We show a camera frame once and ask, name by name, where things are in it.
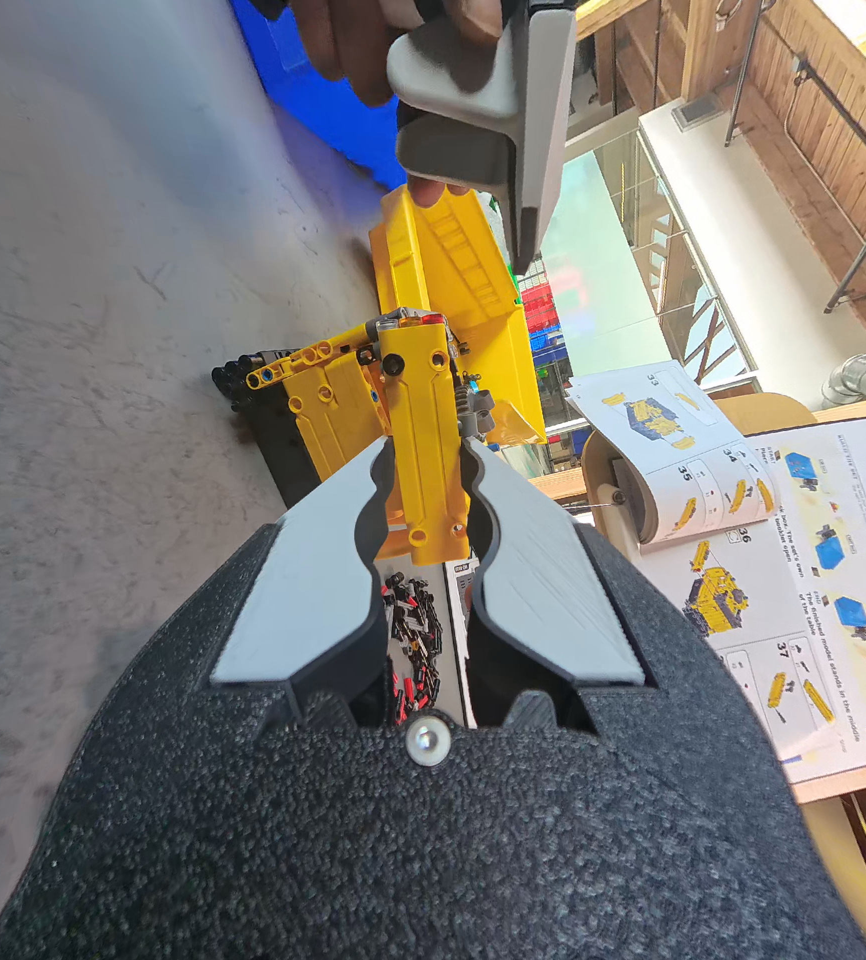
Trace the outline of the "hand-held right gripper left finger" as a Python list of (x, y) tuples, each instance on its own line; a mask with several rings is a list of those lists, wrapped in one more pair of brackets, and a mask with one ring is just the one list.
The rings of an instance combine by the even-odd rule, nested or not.
[(297, 720), (324, 699), (383, 716), (388, 628), (375, 561), (395, 451), (381, 437), (287, 510), (210, 670), (218, 690), (269, 689)]

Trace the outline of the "stack of coloured crates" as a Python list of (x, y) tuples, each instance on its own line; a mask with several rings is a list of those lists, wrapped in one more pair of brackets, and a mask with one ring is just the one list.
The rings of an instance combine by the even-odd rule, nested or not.
[(564, 437), (572, 429), (563, 426), (577, 418), (566, 396), (572, 366), (541, 254), (536, 255), (529, 270), (516, 282), (527, 322), (546, 436), (553, 447), (570, 450), (571, 441)]

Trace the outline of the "lego instruction booklet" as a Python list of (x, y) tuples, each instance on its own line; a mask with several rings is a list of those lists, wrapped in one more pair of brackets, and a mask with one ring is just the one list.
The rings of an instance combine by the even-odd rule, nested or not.
[(576, 377), (597, 529), (731, 674), (792, 779), (837, 762), (837, 695), (787, 569), (775, 476), (675, 361)]

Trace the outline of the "pile of small lego pins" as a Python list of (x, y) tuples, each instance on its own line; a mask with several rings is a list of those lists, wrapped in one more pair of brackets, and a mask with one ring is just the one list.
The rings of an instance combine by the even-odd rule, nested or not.
[(437, 705), (443, 629), (427, 580), (394, 570), (381, 596), (389, 635), (390, 720), (398, 727)]

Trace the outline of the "yellow plastic storage bin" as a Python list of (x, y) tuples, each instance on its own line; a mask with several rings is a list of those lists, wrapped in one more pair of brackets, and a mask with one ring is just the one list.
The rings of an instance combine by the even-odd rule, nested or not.
[(478, 377), (494, 400), (487, 442), (545, 444), (524, 308), (477, 195), (445, 191), (423, 208), (402, 186), (381, 198), (380, 209), (368, 237), (381, 313), (443, 315), (461, 347), (459, 373)]

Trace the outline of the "yellow lego vehicle model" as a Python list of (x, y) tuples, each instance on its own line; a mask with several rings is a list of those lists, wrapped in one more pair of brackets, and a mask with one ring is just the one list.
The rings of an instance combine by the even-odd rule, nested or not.
[(471, 353), (438, 313), (398, 307), (298, 349), (242, 354), (211, 378), (247, 424), (287, 508), (377, 438), (391, 435), (382, 330), (443, 326), (451, 360)]

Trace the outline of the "blue plastic storage bin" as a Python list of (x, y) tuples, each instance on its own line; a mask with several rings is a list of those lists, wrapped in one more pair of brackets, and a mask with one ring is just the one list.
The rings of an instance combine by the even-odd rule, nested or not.
[(230, 6), (271, 101), (379, 185), (388, 190), (404, 186), (407, 173), (395, 152), (397, 98), (367, 107), (348, 80), (321, 77), (308, 60), (289, 10), (271, 21), (248, 1), (231, 1)]

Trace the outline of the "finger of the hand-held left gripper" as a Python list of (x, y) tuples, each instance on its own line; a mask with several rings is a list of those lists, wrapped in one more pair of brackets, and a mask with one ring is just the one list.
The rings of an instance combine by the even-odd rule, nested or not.
[(519, 150), (522, 206), (546, 227), (559, 198), (577, 22), (571, 10), (506, 10), (501, 38), (478, 46), (441, 10), (392, 43), (387, 73), (401, 128), (421, 113), (498, 131)]
[(519, 150), (502, 132), (422, 112), (397, 134), (405, 171), (428, 181), (490, 193), (498, 200), (512, 270), (533, 261), (533, 210), (522, 206)]

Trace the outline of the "person's left hand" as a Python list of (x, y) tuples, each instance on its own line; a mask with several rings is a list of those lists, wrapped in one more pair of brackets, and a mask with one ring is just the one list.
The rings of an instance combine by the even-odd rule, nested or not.
[(415, 2), (293, 1), (307, 57), (329, 81), (347, 79), (368, 107), (391, 99), (387, 56), (392, 42), (421, 23)]

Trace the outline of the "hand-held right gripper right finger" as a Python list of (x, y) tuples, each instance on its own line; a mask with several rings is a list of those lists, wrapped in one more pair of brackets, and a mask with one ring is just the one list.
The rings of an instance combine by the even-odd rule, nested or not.
[(646, 687), (584, 538), (592, 529), (478, 439), (463, 440), (463, 488), (479, 561), (466, 660), (476, 726), (502, 726), (525, 698), (555, 725), (591, 728), (583, 691)]

